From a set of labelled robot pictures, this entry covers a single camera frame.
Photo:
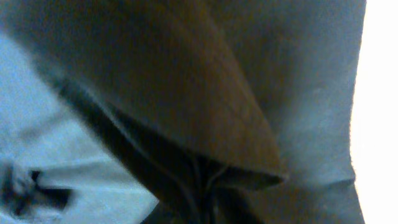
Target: gray fabric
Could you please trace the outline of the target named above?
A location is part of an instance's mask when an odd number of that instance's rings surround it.
[[[290,171],[249,206],[266,223],[363,223],[349,119],[365,2],[209,2]]]

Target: dark fabric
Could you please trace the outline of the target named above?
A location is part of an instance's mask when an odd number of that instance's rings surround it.
[[[62,213],[72,198],[72,189],[52,189],[39,184],[41,171],[27,170],[14,162],[1,164],[5,171],[1,204],[16,220],[44,222],[57,216],[38,212],[46,208]]]
[[[186,221],[364,223],[349,121],[365,1],[206,0],[210,16],[202,1],[59,1],[29,14],[38,2],[2,12],[7,29],[80,81],[43,78]]]

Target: bright light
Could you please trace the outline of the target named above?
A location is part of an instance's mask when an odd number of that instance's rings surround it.
[[[351,157],[366,223],[398,223],[397,1],[366,6],[351,121]]]

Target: light blue fabric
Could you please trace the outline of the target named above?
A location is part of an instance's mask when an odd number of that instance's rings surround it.
[[[61,223],[139,223],[145,218],[157,199],[34,77],[24,53],[4,36],[0,52],[0,167],[11,160],[43,170],[42,185],[74,189]],[[0,211],[0,223],[26,223],[5,208]],[[38,214],[28,223],[53,223],[48,212]]]

